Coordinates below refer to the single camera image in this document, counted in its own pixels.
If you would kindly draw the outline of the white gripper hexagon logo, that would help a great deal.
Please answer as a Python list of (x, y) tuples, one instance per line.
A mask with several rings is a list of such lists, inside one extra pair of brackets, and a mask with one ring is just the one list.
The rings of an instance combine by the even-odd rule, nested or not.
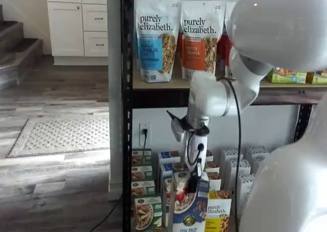
[(188, 193), (196, 193), (201, 184), (207, 151), (207, 135), (185, 133), (183, 136), (183, 166), (193, 175), (188, 179)]

